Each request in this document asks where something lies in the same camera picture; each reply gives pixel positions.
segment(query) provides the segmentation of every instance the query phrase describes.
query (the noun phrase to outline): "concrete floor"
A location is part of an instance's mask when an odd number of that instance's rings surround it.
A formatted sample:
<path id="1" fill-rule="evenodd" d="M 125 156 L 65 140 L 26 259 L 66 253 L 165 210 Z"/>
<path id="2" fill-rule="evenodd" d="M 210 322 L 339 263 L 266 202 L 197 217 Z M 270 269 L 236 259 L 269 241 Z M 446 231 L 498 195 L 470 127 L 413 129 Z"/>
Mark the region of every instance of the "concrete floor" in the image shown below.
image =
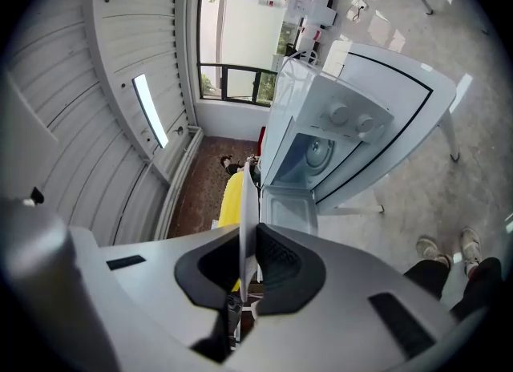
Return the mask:
<path id="1" fill-rule="evenodd" d="M 419 235 L 429 234 L 456 253 L 459 232 L 471 226 L 482 237 L 484 256 L 497 256 L 504 266 L 513 236 L 504 223 L 513 212 L 513 78 L 493 27 L 479 19 L 471 0 L 427 0 L 432 15 L 418 0 L 369 1 L 356 22 L 356 7 L 348 11 L 352 1 L 334 0 L 338 16 L 322 35 L 321 63 L 332 41 L 343 38 L 426 63 L 456 85 L 462 82 L 459 90 L 469 77 L 471 83 L 453 112 L 459 162 L 451 161 L 435 130 L 408 160 L 346 204 L 383 204 L 384 214 L 320 217 L 321 236 L 364 249 L 405 272 L 418 262 Z M 465 284 L 459 263 L 442 302 L 459 301 Z"/>

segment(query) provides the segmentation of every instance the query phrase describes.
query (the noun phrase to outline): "ceiling light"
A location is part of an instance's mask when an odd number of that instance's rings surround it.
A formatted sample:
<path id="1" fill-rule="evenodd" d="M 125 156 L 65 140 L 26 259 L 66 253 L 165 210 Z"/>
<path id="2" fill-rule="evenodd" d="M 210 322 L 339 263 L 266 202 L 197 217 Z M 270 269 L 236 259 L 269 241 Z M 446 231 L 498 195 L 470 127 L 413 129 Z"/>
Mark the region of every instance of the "ceiling light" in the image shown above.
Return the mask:
<path id="1" fill-rule="evenodd" d="M 153 105 L 150 89 L 147 86 L 146 75 L 138 75 L 132 80 L 132 82 L 134 83 L 135 93 L 137 94 L 137 98 L 141 103 L 144 115 L 146 116 L 146 119 L 150 124 L 151 130 L 157 138 L 160 147 L 164 148 L 168 143 L 168 137 L 166 136 L 166 132 L 164 131 L 164 128 L 160 123 L 159 116 L 157 114 L 155 106 Z"/>

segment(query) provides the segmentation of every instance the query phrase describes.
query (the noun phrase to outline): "yellow object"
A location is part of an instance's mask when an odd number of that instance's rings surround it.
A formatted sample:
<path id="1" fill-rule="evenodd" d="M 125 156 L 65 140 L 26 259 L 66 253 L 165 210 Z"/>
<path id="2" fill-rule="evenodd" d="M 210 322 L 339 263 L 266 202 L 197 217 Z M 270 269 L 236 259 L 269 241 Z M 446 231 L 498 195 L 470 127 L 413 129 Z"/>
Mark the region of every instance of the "yellow object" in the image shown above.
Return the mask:
<path id="1" fill-rule="evenodd" d="M 240 199 L 242 198 L 242 180 L 244 172 L 240 171 L 233 174 L 228 180 L 224 189 L 223 204 L 221 204 L 221 213 L 219 215 L 219 223 L 217 228 L 225 225 L 240 223 Z M 232 292 L 238 291 L 240 288 L 240 280 L 232 288 Z"/>

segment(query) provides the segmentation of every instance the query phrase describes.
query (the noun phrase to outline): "brown carpet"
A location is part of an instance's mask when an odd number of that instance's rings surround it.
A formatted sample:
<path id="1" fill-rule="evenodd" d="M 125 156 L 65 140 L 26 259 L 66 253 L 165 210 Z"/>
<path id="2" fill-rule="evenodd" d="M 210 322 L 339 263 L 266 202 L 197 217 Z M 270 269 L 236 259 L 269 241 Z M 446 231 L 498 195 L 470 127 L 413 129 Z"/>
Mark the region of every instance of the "brown carpet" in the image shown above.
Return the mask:
<path id="1" fill-rule="evenodd" d="M 224 188 L 230 176 L 221 167 L 220 157 L 232 155 L 243 164 L 257 153 L 257 143 L 220 137 L 204 137 L 200 150 L 184 181 L 173 213 L 168 238 L 200 233 L 219 219 Z"/>

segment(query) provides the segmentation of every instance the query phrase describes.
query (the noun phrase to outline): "pipe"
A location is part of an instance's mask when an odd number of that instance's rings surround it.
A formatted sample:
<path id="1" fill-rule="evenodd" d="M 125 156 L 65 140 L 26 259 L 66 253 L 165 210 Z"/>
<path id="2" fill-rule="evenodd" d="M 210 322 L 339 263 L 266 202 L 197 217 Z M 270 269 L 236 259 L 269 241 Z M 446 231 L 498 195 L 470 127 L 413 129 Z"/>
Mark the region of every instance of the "pipe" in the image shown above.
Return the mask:
<path id="1" fill-rule="evenodd" d="M 165 240 L 168 235 L 171 219 L 175 211 L 176 203 L 178 202 L 178 197 L 180 196 L 180 192 L 184 186 L 185 177 L 187 176 L 192 160 L 200 147 L 201 140 L 204 137 L 201 127 L 188 126 L 188 130 L 189 133 L 194 134 L 194 137 L 185 150 L 185 154 L 176 169 L 176 173 L 172 178 L 171 184 L 169 185 L 168 194 L 166 194 L 166 198 L 164 199 L 164 205 L 162 206 L 155 235 L 153 236 L 154 241 Z"/>

